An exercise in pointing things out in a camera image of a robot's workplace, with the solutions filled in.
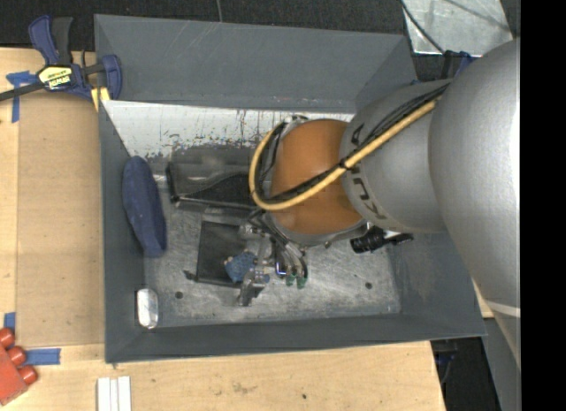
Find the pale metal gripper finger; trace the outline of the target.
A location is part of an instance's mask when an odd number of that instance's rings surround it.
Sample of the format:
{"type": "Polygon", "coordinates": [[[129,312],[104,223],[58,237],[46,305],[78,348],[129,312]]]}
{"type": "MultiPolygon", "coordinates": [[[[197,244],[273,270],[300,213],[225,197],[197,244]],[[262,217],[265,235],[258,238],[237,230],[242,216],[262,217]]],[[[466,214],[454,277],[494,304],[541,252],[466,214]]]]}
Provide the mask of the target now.
{"type": "Polygon", "coordinates": [[[262,269],[252,268],[245,273],[237,299],[239,306],[248,307],[270,282],[270,275],[262,269]]]}

